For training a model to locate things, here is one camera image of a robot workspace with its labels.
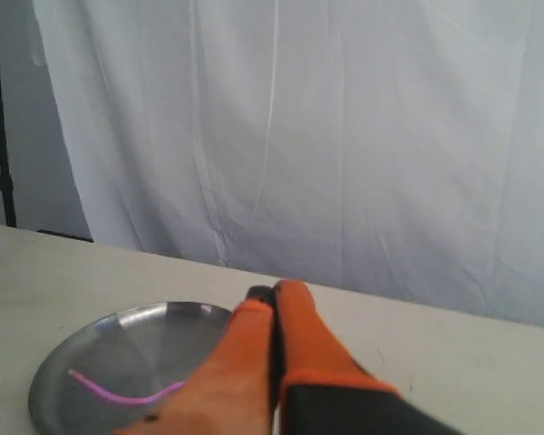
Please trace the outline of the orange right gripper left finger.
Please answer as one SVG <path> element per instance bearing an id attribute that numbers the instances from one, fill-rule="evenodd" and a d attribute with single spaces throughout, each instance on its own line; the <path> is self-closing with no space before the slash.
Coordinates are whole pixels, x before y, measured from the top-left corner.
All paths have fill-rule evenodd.
<path id="1" fill-rule="evenodd" d="M 116 434 L 271 434 L 276 409 L 272 362 L 274 294 L 249 288 L 225 333 L 185 384 Z"/>

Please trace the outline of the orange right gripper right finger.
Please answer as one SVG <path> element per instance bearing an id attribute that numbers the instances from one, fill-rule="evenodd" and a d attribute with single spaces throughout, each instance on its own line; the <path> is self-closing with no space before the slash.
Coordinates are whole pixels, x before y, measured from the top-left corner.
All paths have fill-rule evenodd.
<path id="1" fill-rule="evenodd" d="M 282 280 L 275 286 L 275 297 L 284 356 L 279 389 L 282 433 L 456 433 L 357 363 L 326 326 L 304 283 Z"/>

